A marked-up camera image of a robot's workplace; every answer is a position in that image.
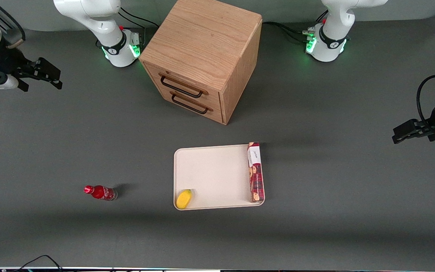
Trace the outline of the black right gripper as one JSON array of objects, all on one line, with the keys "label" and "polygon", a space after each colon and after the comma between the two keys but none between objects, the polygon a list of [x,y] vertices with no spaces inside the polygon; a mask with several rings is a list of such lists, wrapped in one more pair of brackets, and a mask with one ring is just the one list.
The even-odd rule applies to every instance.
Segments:
[{"label": "black right gripper", "polygon": [[0,72],[17,78],[18,88],[28,92],[29,85],[21,79],[30,78],[43,80],[52,84],[58,90],[62,89],[61,71],[43,57],[35,62],[35,70],[19,49],[0,48]]}]

